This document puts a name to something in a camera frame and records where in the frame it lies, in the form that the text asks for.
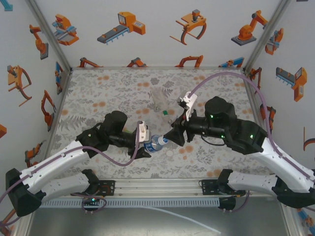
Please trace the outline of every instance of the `white cable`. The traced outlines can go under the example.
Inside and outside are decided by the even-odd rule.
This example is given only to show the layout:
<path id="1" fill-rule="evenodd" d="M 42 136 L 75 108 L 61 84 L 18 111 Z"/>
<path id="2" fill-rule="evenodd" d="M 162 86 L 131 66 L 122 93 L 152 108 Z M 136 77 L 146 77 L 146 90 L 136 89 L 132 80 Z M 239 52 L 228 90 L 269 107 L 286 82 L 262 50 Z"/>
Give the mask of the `white cable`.
<path id="1" fill-rule="evenodd" d="M 167 214 L 175 215 L 175 216 L 177 216 L 177 217 L 183 218 L 183 219 L 185 219 L 185 220 L 189 220 L 189 221 L 191 221 L 191 222 L 193 222 L 193 223 L 195 223 L 195 224 L 197 224 L 197 225 L 200 225 L 200 226 L 202 226 L 202 227 L 205 227 L 205 228 L 208 229 L 208 230 L 211 230 L 211 231 L 214 231 L 214 232 L 216 232 L 216 233 L 218 233 L 218 234 L 221 234 L 220 231 L 215 230 L 214 228 L 211 228 L 210 226 L 204 225 L 204 224 L 202 224 L 202 223 L 200 223 L 200 222 L 198 222 L 198 221 L 196 221 L 196 220 L 193 220 L 193 219 L 188 218 L 188 217 L 183 216 L 183 215 L 179 215 L 179 214 L 173 213 L 173 212 L 168 211 L 168 210 L 164 210 L 164 209 L 160 209 L 160 208 L 155 208 L 155 207 L 149 207 L 149 206 L 141 206 L 140 208 L 145 208 L 145 209 L 150 209 L 150 210 L 158 210 L 158 211 L 162 211 L 162 212 L 167 213 Z"/>

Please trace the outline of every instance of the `patterned table surface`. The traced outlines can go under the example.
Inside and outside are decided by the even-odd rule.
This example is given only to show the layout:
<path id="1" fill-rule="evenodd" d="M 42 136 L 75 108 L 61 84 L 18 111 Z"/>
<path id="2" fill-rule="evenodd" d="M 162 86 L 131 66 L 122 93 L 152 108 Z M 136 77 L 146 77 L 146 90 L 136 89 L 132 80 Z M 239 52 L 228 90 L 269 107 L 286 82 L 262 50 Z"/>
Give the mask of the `patterned table surface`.
<path id="1" fill-rule="evenodd" d="M 114 110 L 127 114 L 125 128 L 133 131 L 138 120 L 144 120 L 153 134 L 165 134 L 170 130 L 156 111 L 151 90 L 162 88 L 167 96 L 169 113 L 180 115 L 183 108 L 176 99 L 183 91 L 222 70 L 74 70 L 62 115 L 54 138 L 51 154 L 56 153 L 83 130 L 104 120 Z M 206 83 L 197 93 L 196 110 L 204 115 L 204 103 L 220 96 L 235 106 L 241 119 L 253 120 L 251 106 L 242 79 L 220 76 Z M 110 146 L 106 154 L 116 161 L 129 160 L 126 149 Z M 99 178 L 188 178 L 217 177 L 222 169 L 234 169 L 243 173 L 268 174 L 266 167 L 227 147 L 215 147 L 204 143 L 196 136 L 184 147 L 170 142 L 151 158 L 135 160 L 127 167 L 119 167 L 100 155 L 67 170 L 62 177 L 73 175 L 83 169 L 92 169 Z"/>

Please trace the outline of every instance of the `floral tablecloth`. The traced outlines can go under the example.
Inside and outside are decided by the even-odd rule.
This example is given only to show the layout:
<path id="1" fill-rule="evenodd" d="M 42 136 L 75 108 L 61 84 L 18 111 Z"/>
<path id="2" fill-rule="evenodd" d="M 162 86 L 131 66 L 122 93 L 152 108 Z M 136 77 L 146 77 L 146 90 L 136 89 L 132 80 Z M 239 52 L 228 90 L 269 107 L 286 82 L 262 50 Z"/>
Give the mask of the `floral tablecloth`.
<path id="1" fill-rule="evenodd" d="M 165 134 L 170 125 L 162 122 L 162 113 L 156 110 L 152 100 L 152 89 L 162 89 L 167 97 L 168 113 L 176 117 L 183 112 L 176 103 L 178 96 L 218 72 L 222 70 L 74 70 L 51 154 L 67 146 L 83 130 L 103 121 L 104 116 L 114 110 L 127 114 L 125 129 L 128 131 L 136 128 L 138 120 L 144 120 L 152 134 Z M 209 81 L 196 94 L 195 108 L 199 116 L 204 115 L 207 100 L 220 96 L 234 104 L 239 118 L 253 120 L 242 79 L 221 76 Z M 106 153 L 119 162 L 125 163 L 130 158 L 124 148 L 110 146 Z M 269 173 L 259 162 L 226 147 L 210 146 L 196 136 L 184 147 L 170 142 L 151 158 L 135 160 L 127 167 L 116 166 L 96 155 L 90 161 L 67 170 L 62 177 L 83 169 L 92 169 L 99 178 L 217 177 L 224 168 L 243 173 Z"/>

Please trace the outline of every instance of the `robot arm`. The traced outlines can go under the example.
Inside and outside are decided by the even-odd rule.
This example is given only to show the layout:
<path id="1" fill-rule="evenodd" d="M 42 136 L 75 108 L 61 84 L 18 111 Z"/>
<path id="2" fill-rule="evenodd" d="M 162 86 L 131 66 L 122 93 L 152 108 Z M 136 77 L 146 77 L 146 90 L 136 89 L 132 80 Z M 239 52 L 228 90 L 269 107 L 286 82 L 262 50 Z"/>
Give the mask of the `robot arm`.
<path id="1" fill-rule="evenodd" d="M 186 97 L 180 99 L 179 104 L 185 110 L 174 121 L 173 129 L 164 135 L 165 138 L 180 146 L 185 144 L 184 132 L 188 142 L 195 135 L 220 138 L 227 147 L 256 159 L 275 173 L 270 176 L 256 176 L 223 170 L 217 181 L 221 192 L 263 192 L 277 196 L 280 202 L 295 208 L 315 204 L 313 170 L 302 166 L 277 146 L 283 154 L 279 157 L 271 146 L 267 133 L 259 125 L 238 119 L 234 106 L 219 97 L 214 97 L 205 104 L 205 117 L 198 117 L 196 110 L 188 116 L 193 103 L 185 100 Z"/>
<path id="2" fill-rule="evenodd" d="M 86 148 L 87 146 L 103 152 L 109 145 L 115 145 L 128 148 L 128 154 L 134 159 L 151 157 L 143 147 L 138 150 L 137 130 L 133 133 L 123 132 L 126 121 L 127 116 L 124 113 L 113 111 L 105 116 L 103 123 L 83 131 L 75 141 L 58 153 L 21 172 L 16 169 L 8 171 L 7 190 L 16 182 L 23 180 L 8 193 L 17 215 L 30 214 L 44 201 L 66 194 L 83 192 L 92 195 L 97 192 L 99 181 L 91 170 L 84 170 L 82 173 L 63 179 L 54 179 L 70 167 L 87 161 L 97 154 L 96 151 Z M 138 138 L 139 143 L 149 140 L 149 131 L 144 122 L 139 124 Z"/>

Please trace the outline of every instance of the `white wall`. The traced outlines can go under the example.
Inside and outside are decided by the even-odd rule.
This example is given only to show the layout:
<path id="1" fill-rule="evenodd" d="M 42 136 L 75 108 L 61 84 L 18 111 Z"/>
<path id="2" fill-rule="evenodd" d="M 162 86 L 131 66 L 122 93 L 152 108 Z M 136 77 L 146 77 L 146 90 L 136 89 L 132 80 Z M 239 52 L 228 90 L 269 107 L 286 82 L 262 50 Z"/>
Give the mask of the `white wall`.
<path id="1" fill-rule="evenodd" d="M 41 111 L 41 99 L 44 89 L 52 97 L 56 107 L 59 107 L 62 94 L 57 95 L 55 83 L 55 63 L 58 61 L 51 45 L 49 45 L 49 57 L 40 60 L 39 51 L 35 46 L 35 37 L 30 33 L 29 24 L 38 26 L 25 1 L 10 0 L 13 11 L 5 12 L 0 5 L 0 124 L 7 128 L 7 134 L 0 138 L 0 189 L 1 194 L 5 190 L 5 173 L 12 168 L 22 170 L 26 168 L 24 152 L 31 150 L 44 139 L 46 143 L 41 148 L 37 158 L 43 157 L 48 144 L 50 133 L 47 132 L 47 124 Z M 46 37 L 40 32 L 43 42 Z M 19 65 L 30 76 L 32 85 L 25 89 L 25 93 L 32 99 L 19 107 L 24 101 L 17 89 L 8 92 L 7 66 Z M 46 102 L 46 111 L 53 112 L 52 107 Z M 0 205 L 0 220 L 10 210 L 12 204 L 8 197 Z"/>
<path id="2" fill-rule="evenodd" d="M 306 128 L 306 139 L 315 138 L 315 24 L 311 18 L 314 9 L 315 1 L 293 0 L 276 27 L 276 30 L 284 29 L 280 47 L 273 56 L 262 52 L 254 66 L 255 69 L 262 67 L 261 91 L 267 106 L 277 110 L 272 133 L 275 142 L 310 169 L 315 169 L 315 145 L 310 144 L 303 151 L 303 127 Z M 277 67 L 292 74 L 300 67 L 305 68 L 308 80 L 304 85 L 304 96 L 298 102 L 294 101 L 290 85 L 276 78 Z M 315 213 L 307 212 L 315 218 Z"/>
<path id="3" fill-rule="evenodd" d="M 239 57 L 245 57 L 246 63 L 258 40 L 239 46 L 232 42 L 231 38 L 239 34 L 242 26 L 251 22 L 252 14 L 257 10 L 261 10 L 262 16 L 269 20 L 279 3 L 278 0 L 36 2 L 50 24 L 59 13 L 77 28 L 80 39 L 70 46 L 61 45 L 72 66 L 78 66 L 81 57 L 103 66 L 127 66 L 130 60 L 136 57 L 140 57 L 148 66 L 175 66 L 184 57 L 199 55 L 204 55 L 201 66 L 218 66 L 229 59 Z M 200 14 L 207 18 L 207 29 L 199 40 L 187 35 L 185 46 L 169 36 L 180 38 L 183 27 L 175 21 L 195 9 L 200 10 Z M 98 42 L 99 36 L 119 24 L 117 14 L 120 11 L 135 14 L 136 19 L 146 25 L 146 34 L 125 34 L 108 45 Z M 262 25 L 258 23 L 253 35 L 259 39 L 262 33 Z M 187 65 L 194 65 L 194 62 L 187 62 Z"/>

